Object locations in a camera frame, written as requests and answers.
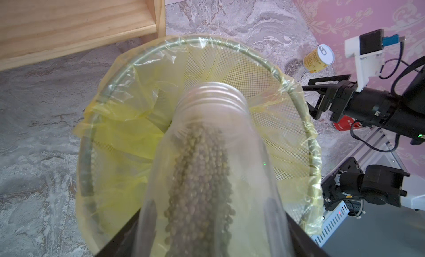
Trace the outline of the clear jar of mung beans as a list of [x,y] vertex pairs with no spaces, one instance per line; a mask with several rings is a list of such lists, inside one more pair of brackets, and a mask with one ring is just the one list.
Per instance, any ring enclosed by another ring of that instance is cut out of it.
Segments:
[[134,257],[292,257],[266,146],[236,88],[189,89],[156,150]]

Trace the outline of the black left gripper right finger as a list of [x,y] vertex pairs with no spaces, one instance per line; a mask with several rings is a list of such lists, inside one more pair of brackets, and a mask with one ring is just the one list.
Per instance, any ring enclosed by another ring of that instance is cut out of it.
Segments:
[[287,215],[287,221],[295,257],[329,257],[291,216]]

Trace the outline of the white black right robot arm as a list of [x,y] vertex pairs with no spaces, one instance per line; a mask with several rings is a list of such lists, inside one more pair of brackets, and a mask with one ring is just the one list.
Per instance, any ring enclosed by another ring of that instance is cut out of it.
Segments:
[[[331,121],[343,116],[354,119],[354,124],[377,127],[394,132],[394,152],[400,138],[410,138],[411,145],[425,142],[425,58],[407,66],[394,80],[390,91],[365,87],[356,92],[357,84],[350,75],[310,79],[303,86],[305,92],[319,94],[317,104],[308,105],[311,117],[318,120],[325,111],[331,111]],[[326,188],[330,200],[325,209],[332,211],[340,202],[366,201],[374,205],[425,209],[424,180],[409,181],[409,189],[402,189],[409,173],[383,165],[369,165],[364,173],[342,172],[332,175],[331,186]]]

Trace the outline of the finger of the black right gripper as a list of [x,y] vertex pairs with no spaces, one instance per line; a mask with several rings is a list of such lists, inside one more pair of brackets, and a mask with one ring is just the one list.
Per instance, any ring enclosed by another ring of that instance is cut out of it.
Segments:
[[338,89],[340,83],[349,81],[351,74],[348,75],[337,75],[330,77],[319,77],[310,79],[307,85],[302,86],[303,91],[327,91],[329,88]]
[[327,111],[335,97],[335,89],[306,89],[306,92],[316,92],[319,94],[319,98],[315,106],[307,103],[310,116],[314,120],[318,120],[322,113]]

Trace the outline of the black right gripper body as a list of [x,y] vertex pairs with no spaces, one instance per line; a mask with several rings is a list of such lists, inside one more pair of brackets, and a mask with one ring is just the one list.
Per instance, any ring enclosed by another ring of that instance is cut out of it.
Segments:
[[343,83],[330,108],[332,122],[348,116],[363,124],[398,124],[398,100],[389,92],[371,88],[356,92],[348,81]]

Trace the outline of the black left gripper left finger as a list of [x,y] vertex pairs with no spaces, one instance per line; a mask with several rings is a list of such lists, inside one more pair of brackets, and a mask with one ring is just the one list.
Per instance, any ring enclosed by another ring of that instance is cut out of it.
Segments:
[[140,209],[95,257],[135,257],[140,247],[146,245],[146,234],[139,230]]

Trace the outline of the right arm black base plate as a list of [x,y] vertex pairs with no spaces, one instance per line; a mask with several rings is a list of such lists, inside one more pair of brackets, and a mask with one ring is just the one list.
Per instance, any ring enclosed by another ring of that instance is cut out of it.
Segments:
[[333,173],[322,180],[324,207],[333,211],[342,201],[362,200],[360,192],[364,173],[354,157],[347,158]]

